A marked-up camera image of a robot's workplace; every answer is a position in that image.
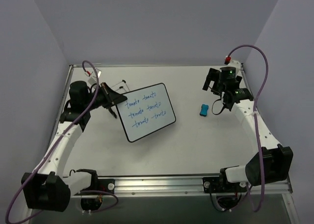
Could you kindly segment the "small black-framed whiteboard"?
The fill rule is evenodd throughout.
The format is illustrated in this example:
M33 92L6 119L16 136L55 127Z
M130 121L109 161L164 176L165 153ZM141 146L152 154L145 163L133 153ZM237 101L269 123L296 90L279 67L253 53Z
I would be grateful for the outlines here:
M127 100L116 107L128 142L138 141L176 122L165 84L154 84L123 95Z

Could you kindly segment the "blue whiteboard eraser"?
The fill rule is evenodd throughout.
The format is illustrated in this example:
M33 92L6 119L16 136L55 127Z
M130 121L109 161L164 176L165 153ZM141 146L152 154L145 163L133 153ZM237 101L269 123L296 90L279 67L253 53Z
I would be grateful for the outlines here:
M209 106L207 104L202 104L200 109L200 116L206 117L208 115Z

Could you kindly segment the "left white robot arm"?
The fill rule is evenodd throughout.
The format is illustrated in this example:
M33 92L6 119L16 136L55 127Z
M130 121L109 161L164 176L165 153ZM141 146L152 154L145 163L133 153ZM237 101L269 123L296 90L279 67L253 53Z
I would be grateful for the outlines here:
M95 84L92 91L84 81L70 84L70 99L60 116L57 132L48 151L32 173L21 180L26 204L30 209L63 212L70 198L80 192L94 194L99 188L95 170L81 168L73 175L63 177L71 151L84 132L91 110L113 106L127 97L112 90L106 83Z

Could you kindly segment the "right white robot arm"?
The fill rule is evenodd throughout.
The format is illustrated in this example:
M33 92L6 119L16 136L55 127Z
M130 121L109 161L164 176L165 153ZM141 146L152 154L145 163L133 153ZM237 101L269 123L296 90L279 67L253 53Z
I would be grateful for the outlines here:
M293 158L292 149L282 146L266 126L249 89L240 87L242 77L237 73L230 66L210 68L203 90L219 96L222 110L236 116L257 152L246 164L222 168L219 177L209 180L216 193L243 192L246 183L259 186L284 181Z

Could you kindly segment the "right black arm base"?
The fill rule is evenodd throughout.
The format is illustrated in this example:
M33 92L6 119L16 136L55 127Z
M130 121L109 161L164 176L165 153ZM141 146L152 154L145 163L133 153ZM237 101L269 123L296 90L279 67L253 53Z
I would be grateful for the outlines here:
M203 191L218 212L231 212L242 200L246 189L239 183L225 183L218 176L203 177Z

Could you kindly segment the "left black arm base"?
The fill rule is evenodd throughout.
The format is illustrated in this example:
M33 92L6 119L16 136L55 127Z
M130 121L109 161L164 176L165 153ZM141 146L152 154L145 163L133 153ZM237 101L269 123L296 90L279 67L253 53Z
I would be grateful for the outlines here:
M100 179L95 188L86 188L80 192L80 195L96 195L95 198L81 198L80 208L82 212L89 214L99 213L115 207L119 203L119 198L114 194L115 180L114 179ZM105 196L112 197L115 202L106 204Z

